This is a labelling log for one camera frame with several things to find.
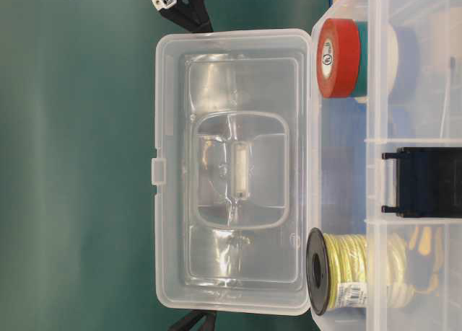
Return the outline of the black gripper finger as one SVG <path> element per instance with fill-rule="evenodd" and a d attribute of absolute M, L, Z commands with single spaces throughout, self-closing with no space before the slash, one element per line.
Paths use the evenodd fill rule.
<path fill-rule="evenodd" d="M 216 325 L 216 312 L 213 310 L 194 309 L 187 313 L 184 317 L 169 326 L 170 331 L 186 331 L 192 328 L 202 319 L 203 324 L 199 330 L 214 331 Z"/>

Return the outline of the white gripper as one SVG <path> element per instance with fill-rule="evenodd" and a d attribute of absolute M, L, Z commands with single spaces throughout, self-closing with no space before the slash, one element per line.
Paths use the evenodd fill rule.
<path fill-rule="evenodd" d="M 188 32 L 213 32 L 205 0 L 151 0 L 160 14 Z"/>

